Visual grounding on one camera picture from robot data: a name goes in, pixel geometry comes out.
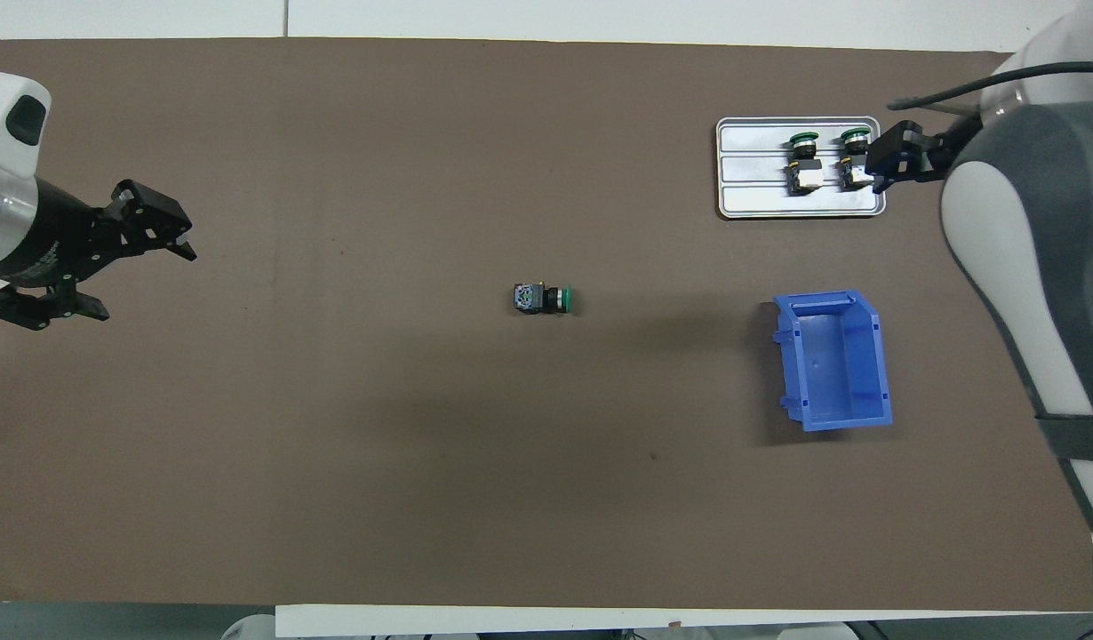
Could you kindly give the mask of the blue plastic storage bin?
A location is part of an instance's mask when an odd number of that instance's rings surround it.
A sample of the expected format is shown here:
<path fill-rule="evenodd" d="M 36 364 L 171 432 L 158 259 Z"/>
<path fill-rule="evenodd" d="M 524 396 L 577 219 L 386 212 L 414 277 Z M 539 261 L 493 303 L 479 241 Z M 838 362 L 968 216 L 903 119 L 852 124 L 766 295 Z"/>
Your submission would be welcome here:
<path fill-rule="evenodd" d="M 862 292 L 778 295 L 773 303 L 787 417 L 803 432 L 891 425 L 882 323 Z"/>

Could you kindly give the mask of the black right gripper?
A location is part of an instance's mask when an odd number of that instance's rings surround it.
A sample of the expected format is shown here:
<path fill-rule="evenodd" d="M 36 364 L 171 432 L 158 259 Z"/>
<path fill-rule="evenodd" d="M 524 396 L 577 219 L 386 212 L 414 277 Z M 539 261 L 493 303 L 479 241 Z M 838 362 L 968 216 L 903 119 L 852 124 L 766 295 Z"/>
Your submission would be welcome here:
<path fill-rule="evenodd" d="M 932 182 L 947 178 L 962 150 L 982 130 L 982 120 L 956 120 L 947 130 L 930 135 L 912 120 L 892 125 L 867 151 L 866 173 L 873 178 L 873 193 L 882 194 L 903 179 L 900 166 L 906 158 L 906 150 L 915 153 L 906 166 L 913 181 Z"/>

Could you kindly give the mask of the brown table mat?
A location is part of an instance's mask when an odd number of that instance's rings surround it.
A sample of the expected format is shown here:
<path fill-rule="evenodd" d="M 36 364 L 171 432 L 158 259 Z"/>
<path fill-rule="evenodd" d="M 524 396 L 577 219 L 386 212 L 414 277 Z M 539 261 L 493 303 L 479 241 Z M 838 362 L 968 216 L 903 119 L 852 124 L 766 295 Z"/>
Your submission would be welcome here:
<path fill-rule="evenodd" d="M 725 221 L 714 126 L 872 115 L 994 52 L 0 42 L 39 171 L 131 178 L 196 260 L 0 321 L 0 600 L 1092 607 L 1092 546 L 937 185 Z M 519 283 L 571 287 L 522 315 Z M 787 416 L 778 295 L 857 289 L 893 422 Z"/>

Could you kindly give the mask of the green push button switch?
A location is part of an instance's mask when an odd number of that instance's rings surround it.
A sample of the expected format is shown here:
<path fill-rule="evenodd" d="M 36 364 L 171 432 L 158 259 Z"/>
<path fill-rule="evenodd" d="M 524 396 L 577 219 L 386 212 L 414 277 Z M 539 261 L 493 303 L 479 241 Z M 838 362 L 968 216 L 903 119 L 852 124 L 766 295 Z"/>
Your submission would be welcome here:
<path fill-rule="evenodd" d="M 851 127 L 839 135 L 841 154 L 836 163 L 843 191 L 854 193 L 874 185 L 874 177 L 866 170 L 870 153 L 872 129 L 867 126 Z"/>
<path fill-rule="evenodd" d="M 568 315 L 572 310 L 571 287 L 546 286 L 542 281 L 515 284 L 513 308 L 522 315 Z"/>
<path fill-rule="evenodd" d="M 786 189 L 794 197 L 815 193 L 824 183 L 822 161 L 818 158 L 818 137 L 814 131 L 798 132 L 789 143 L 786 164 Z"/>

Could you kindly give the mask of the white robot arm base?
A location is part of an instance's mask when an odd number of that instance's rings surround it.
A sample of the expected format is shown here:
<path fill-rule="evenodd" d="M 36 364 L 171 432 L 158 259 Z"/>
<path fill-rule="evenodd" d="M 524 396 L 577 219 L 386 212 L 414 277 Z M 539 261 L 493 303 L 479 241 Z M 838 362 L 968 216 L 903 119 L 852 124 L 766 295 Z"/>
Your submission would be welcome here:
<path fill-rule="evenodd" d="M 252 614 L 230 625 L 219 640 L 277 640 L 275 616 Z"/>
<path fill-rule="evenodd" d="M 783 628 L 774 640 L 865 640 L 847 623 L 795 624 Z"/>

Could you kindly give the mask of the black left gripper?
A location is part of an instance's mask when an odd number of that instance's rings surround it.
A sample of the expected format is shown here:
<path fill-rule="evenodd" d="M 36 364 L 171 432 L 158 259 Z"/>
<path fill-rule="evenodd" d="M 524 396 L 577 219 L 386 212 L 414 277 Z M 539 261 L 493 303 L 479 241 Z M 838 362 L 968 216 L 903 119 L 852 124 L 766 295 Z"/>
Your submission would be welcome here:
<path fill-rule="evenodd" d="M 89 278 L 107 266 L 109 259 L 136 258 L 165 250 L 184 260 L 197 254 L 187 239 L 192 220 L 176 199 L 124 180 L 113 190 L 111 203 L 90 206 L 46 180 L 37 182 L 38 203 L 30 230 L 17 248 L 0 260 L 0 320 L 42 331 L 52 320 L 83 316 L 109 319 L 108 309 L 96 297 L 78 291 L 77 281 L 60 281 L 67 273 Z M 97 248 L 89 250 L 97 223 Z M 47 286 L 59 281 L 55 286 Z M 17 287 L 45 287 L 35 296 Z"/>

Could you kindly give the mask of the silver metal tray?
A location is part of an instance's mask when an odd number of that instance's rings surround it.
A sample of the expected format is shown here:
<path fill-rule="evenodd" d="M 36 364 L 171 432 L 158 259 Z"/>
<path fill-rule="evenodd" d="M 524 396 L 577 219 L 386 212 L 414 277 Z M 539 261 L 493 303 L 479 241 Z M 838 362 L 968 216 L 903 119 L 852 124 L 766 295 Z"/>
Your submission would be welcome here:
<path fill-rule="evenodd" d="M 874 117 L 729 116 L 714 126 L 717 210 L 725 220 L 836 220 L 872 218 L 884 211 L 885 198 L 872 187 L 847 193 L 842 190 L 838 166 L 839 135 L 851 127 L 871 127 L 871 143 L 882 131 Z M 794 197 L 786 189 L 789 139 L 814 131 L 824 183 L 809 195 Z"/>

